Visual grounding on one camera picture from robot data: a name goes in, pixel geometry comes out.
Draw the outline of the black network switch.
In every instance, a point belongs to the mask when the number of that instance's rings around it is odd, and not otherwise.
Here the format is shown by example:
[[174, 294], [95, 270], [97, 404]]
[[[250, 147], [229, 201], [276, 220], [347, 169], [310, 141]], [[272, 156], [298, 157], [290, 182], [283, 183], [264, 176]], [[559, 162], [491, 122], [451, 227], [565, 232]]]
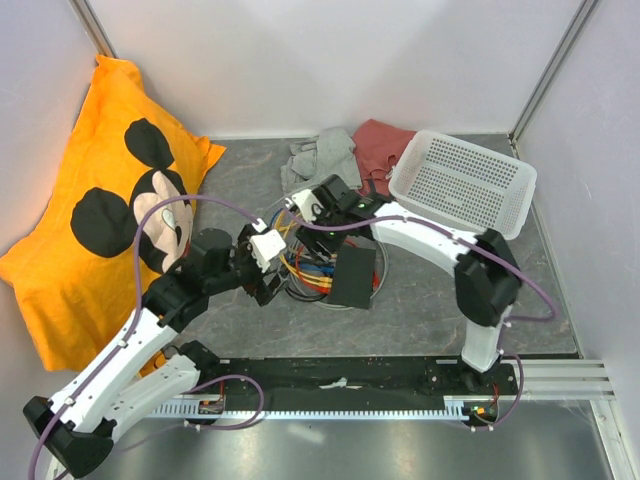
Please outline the black network switch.
[[326, 301], [330, 305], [369, 309], [373, 294], [376, 251], [342, 245], [338, 250], [332, 285]]

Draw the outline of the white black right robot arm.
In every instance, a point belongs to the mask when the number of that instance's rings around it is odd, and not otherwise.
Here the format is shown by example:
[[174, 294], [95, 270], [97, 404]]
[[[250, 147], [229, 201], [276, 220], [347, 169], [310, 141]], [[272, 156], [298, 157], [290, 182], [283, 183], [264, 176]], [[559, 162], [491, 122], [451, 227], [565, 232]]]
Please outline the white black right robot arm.
[[286, 197], [285, 208], [301, 217], [297, 237], [316, 257], [336, 253], [348, 236], [361, 236], [405, 250], [449, 274], [457, 307], [467, 321], [459, 384], [477, 394], [493, 383], [501, 328], [522, 286], [501, 233], [446, 227], [410, 212], [388, 195], [363, 196], [337, 175]]

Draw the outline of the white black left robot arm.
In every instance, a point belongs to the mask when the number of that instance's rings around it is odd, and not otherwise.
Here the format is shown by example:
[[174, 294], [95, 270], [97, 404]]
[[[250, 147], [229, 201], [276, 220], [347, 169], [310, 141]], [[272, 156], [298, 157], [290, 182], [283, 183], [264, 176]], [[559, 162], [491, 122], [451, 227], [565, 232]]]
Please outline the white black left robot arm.
[[246, 225], [237, 239], [219, 229], [202, 231], [188, 254], [154, 280], [137, 300], [121, 330], [62, 390], [32, 397], [23, 415], [65, 474], [75, 479], [95, 471], [116, 442], [171, 397], [208, 393], [219, 382], [218, 357], [192, 342], [157, 371], [136, 373], [208, 307], [212, 296], [243, 289], [268, 304], [282, 281], [265, 280], [284, 252], [281, 234], [265, 224]]

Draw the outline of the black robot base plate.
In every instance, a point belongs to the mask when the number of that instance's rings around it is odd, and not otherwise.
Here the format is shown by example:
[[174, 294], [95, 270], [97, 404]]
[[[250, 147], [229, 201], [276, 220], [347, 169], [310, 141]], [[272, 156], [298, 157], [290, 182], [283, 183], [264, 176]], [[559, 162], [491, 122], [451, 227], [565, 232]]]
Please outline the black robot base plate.
[[474, 373], [459, 358], [435, 356], [234, 358], [206, 366], [200, 383], [240, 374], [254, 379], [267, 400], [288, 398], [363, 404], [402, 400], [411, 406], [446, 396], [514, 395], [514, 367], [501, 363], [488, 374]]

